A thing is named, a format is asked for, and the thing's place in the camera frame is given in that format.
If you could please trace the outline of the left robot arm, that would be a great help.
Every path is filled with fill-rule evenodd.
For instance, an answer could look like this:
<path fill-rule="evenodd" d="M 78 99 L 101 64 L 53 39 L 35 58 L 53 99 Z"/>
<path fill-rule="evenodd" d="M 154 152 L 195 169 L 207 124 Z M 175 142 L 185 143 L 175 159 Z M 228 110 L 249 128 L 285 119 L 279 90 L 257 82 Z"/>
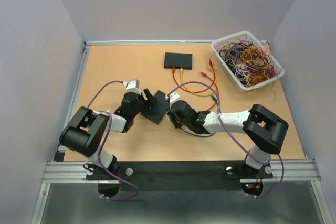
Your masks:
<path fill-rule="evenodd" d="M 139 113 L 158 124 L 162 119 L 159 104 L 164 98 L 165 94 L 161 91 L 157 91 L 155 95 L 148 89 L 144 89 L 143 93 L 127 91 L 121 105 L 111 115 L 82 106 L 62 131 L 59 143 L 90 158 L 96 166 L 105 166 L 114 173 L 117 170 L 117 158 L 104 150 L 102 137 L 110 131 L 126 133 Z"/>

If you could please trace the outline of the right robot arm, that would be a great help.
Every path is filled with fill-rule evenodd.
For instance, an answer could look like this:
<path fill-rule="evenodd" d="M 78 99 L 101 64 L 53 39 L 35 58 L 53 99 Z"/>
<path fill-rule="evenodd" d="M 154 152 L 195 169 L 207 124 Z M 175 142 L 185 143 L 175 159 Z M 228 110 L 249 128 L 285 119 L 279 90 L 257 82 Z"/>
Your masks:
<path fill-rule="evenodd" d="M 268 164 L 272 155 L 280 153 L 289 129 L 284 119 L 260 104 L 234 113 L 197 112 L 187 102 L 177 100 L 170 102 L 167 114 L 175 128 L 185 126 L 197 135 L 227 133 L 246 153 L 244 165 L 255 171 Z M 254 143 L 253 148 L 247 150 L 233 133 L 246 134 Z"/>

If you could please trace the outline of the long black network switch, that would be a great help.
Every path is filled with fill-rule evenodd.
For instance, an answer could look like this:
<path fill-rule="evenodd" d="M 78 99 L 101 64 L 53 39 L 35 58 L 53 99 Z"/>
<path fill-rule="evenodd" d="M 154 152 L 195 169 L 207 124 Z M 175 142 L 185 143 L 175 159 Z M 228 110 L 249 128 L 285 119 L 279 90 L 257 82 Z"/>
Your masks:
<path fill-rule="evenodd" d="M 165 95 L 165 93 L 158 90 L 154 95 L 157 98 L 155 110 L 150 113 L 141 113 L 141 115 L 151 122 L 159 124 L 170 107 L 169 103 L 165 100 Z"/>

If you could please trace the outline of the small black network switch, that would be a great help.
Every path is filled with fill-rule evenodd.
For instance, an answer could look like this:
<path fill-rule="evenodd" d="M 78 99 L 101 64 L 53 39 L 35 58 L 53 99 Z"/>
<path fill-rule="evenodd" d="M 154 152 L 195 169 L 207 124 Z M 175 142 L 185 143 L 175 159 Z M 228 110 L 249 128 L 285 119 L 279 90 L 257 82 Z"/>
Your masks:
<path fill-rule="evenodd" d="M 192 70 L 193 68 L 193 55 L 175 52 L 166 52 L 164 57 L 165 69 L 186 69 Z"/>

